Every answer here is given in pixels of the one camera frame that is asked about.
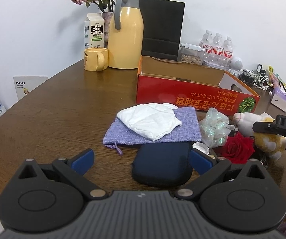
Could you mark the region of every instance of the white plush toy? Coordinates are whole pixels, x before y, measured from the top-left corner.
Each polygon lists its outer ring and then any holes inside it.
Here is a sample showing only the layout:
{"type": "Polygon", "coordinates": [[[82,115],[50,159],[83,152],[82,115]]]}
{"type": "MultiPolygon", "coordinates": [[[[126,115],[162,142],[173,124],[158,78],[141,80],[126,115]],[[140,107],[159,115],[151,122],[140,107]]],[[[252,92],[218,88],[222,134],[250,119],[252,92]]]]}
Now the white plush toy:
{"type": "Polygon", "coordinates": [[[286,138],[280,135],[256,133],[253,131],[253,124],[256,121],[273,122],[274,119],[267,113],[261,115],[253,113],[235,113],[233,117],[238,131],[245,137],[254,136],[255,145],[265,152],[269,158],[275,160],[281,157],[282,152],[286,150],[286,138]]]}

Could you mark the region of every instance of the ribbed gray plate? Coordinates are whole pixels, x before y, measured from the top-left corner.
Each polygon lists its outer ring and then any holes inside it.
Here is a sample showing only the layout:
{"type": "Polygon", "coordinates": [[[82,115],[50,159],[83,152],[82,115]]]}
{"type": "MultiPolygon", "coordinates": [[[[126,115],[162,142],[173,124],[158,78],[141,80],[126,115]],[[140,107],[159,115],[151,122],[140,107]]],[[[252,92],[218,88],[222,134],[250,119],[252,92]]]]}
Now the ribbed gray plate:
{"type": "Polygon", "coordinates": [[[44,234],[6,230],[0,239],[286,239],[277,231],[238,235],[208,223],[190,201],[168,191],[114,191],[91,201],[71,224],[44,234]]]}

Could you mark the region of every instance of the bottle label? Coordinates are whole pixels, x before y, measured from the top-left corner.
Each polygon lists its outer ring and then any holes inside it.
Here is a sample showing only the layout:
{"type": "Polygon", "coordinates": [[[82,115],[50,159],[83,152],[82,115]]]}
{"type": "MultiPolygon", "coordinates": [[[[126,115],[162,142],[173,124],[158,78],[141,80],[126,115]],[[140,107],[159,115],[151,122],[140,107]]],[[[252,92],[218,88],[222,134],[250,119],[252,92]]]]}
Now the bottle label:
{"type": "Polygon", "coordinates": [[[213,47],[213,52],[217,55],[222,55],[223,54],[223,48],[220,46],[215,46],[215,47],[213,47]]]}
{"type": "Polygon", "coordinates": [[[232,57],[232,54],[233,54],[233,51],[230,51],[230,50],[224,50],[224,57],[227,57],[227,58],[231,58],[232,57]]]}
{"type": "Polygon", "coordinates": [[[206,52],[207,53],[211,53],[213,51],[213,46],[212,45],[209,45],[209,44],[204,44],[203,43],[203,48],[206,49],[206,52]]]}

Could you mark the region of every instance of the red box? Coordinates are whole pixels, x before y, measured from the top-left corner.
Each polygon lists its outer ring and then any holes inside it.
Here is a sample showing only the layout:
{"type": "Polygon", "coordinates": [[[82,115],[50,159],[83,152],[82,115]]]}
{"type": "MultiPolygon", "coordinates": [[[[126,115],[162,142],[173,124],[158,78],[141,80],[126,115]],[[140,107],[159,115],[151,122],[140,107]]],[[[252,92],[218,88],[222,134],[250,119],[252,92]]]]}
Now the red box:
{"type": "Polygon", "coordinates": [[[207,111],[214,107],[227,116],[253,112],[259,95],[220,69],[142,56],[136,104],[172,103],[207,111]]]}

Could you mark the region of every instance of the drawstring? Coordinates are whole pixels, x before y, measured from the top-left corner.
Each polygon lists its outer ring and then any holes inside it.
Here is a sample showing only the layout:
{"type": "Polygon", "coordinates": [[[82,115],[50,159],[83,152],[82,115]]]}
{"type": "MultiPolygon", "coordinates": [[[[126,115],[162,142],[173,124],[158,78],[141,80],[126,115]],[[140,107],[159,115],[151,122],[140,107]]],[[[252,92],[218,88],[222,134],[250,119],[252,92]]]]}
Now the drawstring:
{"type": "Polygon", "coordinates": [[[116,149],[120,156],[123,155],[122,150],[117,147],[117,142],[115,142],[115,145],[105,145],[105,146],[111,149],[116,149]]]}

